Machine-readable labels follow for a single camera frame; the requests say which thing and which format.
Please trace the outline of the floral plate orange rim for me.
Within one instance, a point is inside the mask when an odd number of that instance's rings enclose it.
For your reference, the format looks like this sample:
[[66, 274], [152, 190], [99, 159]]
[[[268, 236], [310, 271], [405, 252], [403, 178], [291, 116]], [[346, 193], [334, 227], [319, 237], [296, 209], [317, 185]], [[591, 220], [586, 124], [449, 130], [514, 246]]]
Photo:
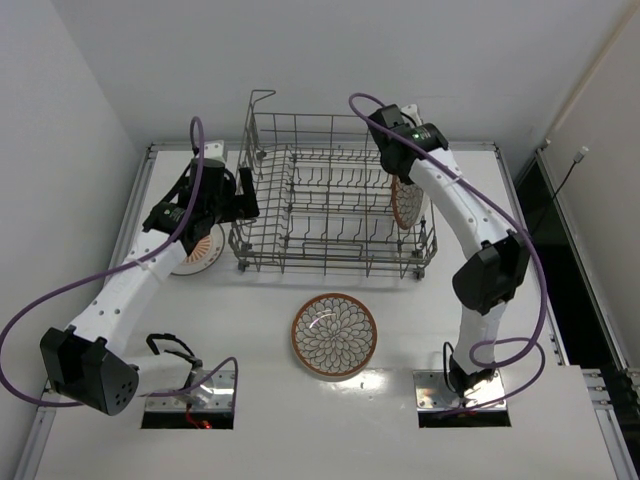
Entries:
[[369, 363], [377, 347], [378, 329], [363, 302], [343, 293], [325, 293], [298, 310], [290, 340], [306, 369], [338, 380], [357, 374]]
[[391, 207], [394, 219], [401, 230], [409, 230], [423, 216], [428, 196], [416, 184], [405, 184], [398, 176], [391, 181]]

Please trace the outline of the white sunburst plate green rim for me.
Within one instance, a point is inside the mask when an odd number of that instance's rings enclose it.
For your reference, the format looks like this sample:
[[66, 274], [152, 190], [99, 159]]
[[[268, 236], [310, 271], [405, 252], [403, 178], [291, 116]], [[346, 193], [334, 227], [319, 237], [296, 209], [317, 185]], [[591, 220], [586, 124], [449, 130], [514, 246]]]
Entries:
[[192, 253], [173, 271], [174, 276], [191, 276], [211, 267], [221, 256], [225, 246], [225, 233], [220, 225], [211, 228]]

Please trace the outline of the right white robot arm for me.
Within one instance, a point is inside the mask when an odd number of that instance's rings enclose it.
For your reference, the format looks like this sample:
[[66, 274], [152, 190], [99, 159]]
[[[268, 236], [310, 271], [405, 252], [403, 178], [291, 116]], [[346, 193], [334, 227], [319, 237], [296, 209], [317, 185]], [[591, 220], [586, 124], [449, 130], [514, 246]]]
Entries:
[[454, 154], [434, 125], [412, 125], [395, 104], [377, 109], [368, 119], [405, 139], [400, 142], [369, 128], [383, 169], [430, 197], [465, 257], [452, 279], [462, 317], [447, 374], [450, 389], [462, 397], [493, 376], [500, 321], [524, 280], [530, 254], [523, 236], [462, 186]]

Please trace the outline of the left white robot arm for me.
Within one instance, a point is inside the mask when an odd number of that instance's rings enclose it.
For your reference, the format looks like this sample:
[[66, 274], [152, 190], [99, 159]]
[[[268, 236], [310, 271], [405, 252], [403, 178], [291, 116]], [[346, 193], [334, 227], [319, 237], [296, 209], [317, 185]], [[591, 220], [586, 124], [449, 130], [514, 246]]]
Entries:
[[252, 173], [226, 167], [222, 140], [194, 150], [174, 187], [150, 211], [119, 272], [68, 326], [40, 341], [53, 389], [109, 416], [137, 395], [186, 396], [203, 370], [194, 354], [175, 350], [126, 358], [129, 337], [164, 281], [223, 223], [259, 215]]

